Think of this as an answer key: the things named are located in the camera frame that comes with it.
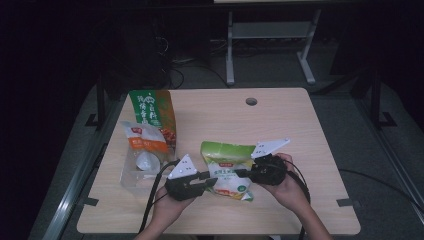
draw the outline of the table top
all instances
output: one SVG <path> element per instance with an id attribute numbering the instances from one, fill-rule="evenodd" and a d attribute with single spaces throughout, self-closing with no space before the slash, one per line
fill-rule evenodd
<path id="1" fill-rule="evenodd" d="M 357 234 L 360 225 L 352 206 L 339 207 L 349 198 L 312 106 L 301 88 L 171 90 L 177 123 L 178 157 L 190 154 L 199 171 L 207 171 L 200 153 L 202 141 L 255 145 L 257 141 L 289 137 L 291 143 L 276 152 L 293 156 L 310 189 L 312 206 L 331 234 Z M 247 98 L 257 104 L 249 106 Z M 129 97 L 93 183 L 77 229 L 82 233 L 138 232 L 151 183 L 141 185 L 141 196 L 120 184 L 128 142 L 119 121 L 135 122 Z M 171 225 L 169 234 L 298 234 L 296 216 L 266 190 L 250 186 L 253 202 L 205 192 Z"/>

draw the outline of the snack bag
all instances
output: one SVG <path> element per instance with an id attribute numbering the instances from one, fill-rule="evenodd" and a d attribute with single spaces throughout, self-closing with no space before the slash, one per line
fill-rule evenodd
<path id="1" fill-rule="evenodd" d="M 150 124 L 121 121 L 130 145 L 127 158 L 135 161 L 139 170 L 158 173 L 168 161 L 168 146 L 158 128 Z"/>
<path id="2" fill-rule="evenodd" d="M 171 95 L 167 90 L 132 90 L 129 92 L 136 121 L 155 126 L 162 132 L 168 148 L 176 146 L 176 124 Z"/>
<path id="3" fill-rule="evenodd" d="M 237 200 L 252 201 L 253 196 L 249 192 L 251 180 L 239 178 L 234 170 L 251 170 L 253 160 L 250 154 L 254 149 L 255 146 L 202 142 L 201 153 L 210 176 L 218 178 L 210 191 Z"/>

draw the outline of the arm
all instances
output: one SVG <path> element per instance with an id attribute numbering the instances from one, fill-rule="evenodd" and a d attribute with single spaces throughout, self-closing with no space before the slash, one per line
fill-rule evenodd
<path id="1" fill-rule="evenodd" d="M 158 200 L 153 208 L 153 216 L 149 225 L 139 233 L 134 240 L 157 239 L 172 223 L 177 220 L 184 209 L 190 205 L 195 198 L 177 201 L 167 195 L 166 189 L 161 187 L 155 195 Z"/>
<path id="2" fill-rule="evenodd" d="M 278 153 L 277 155 L 293 163 L 290 155 L 284 153 Z M 295 172 L 293 165 L 286 163 L 286 166 L 288 171 Z M 301 188 L 293 178 L 287 176 L 278 186 L 261 186 L 268 190 L 281 205 L 296 214 L 310 239 L 332 239 L 330 233 L 312 209 Z"/>

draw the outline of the red logo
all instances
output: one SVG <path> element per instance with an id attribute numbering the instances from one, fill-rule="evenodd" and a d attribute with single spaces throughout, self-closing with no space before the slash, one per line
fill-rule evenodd
<path id="1" fill-rule="evenodd" d="M 141 134 L 143 132 L 143 129 L 141 129 L 141 128 L 131 128 L 131 131 L 133 131 L 133 133 Z"/>
<path id="2" fill-rule="evenodd" d="M 234 164 L 232 164 L 232 163 L 219 163 L 219 166 L 220 167 L 233 167 Z"/>

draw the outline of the hole in table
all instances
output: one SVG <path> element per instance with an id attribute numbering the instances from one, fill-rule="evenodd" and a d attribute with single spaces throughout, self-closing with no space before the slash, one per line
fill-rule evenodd
<path id="1" fill-rule="evenodd" d="M 256 98 L 247 98 L 246 104 L 249 106 L 255 106 L 256 104 L 258 104 L 258 100 L 256 100 Z"/>

